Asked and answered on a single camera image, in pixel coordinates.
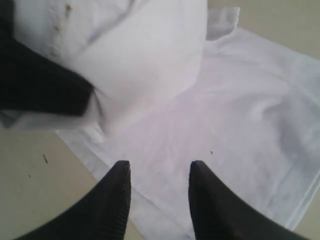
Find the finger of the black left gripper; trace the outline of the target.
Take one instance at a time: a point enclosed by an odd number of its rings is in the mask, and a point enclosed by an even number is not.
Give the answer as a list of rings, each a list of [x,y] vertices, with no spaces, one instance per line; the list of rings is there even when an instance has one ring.
[[[82,116],[93,86],[77,73],[19,43],[12,30],[12,23],[1,17],[1,110]]]

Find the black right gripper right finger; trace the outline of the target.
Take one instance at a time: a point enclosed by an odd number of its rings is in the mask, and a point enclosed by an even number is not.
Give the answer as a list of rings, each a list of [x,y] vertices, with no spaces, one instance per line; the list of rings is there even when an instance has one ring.
[[[201,160],[190,165],[189,210],[197,240],[302,240],[234,194]]]

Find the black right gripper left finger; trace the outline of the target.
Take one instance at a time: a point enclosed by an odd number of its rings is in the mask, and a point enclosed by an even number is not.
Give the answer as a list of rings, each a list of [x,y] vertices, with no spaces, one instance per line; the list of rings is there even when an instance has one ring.
[[[82,199],[21,240],[123,240],[131,206],[131,168],[117,161]]]

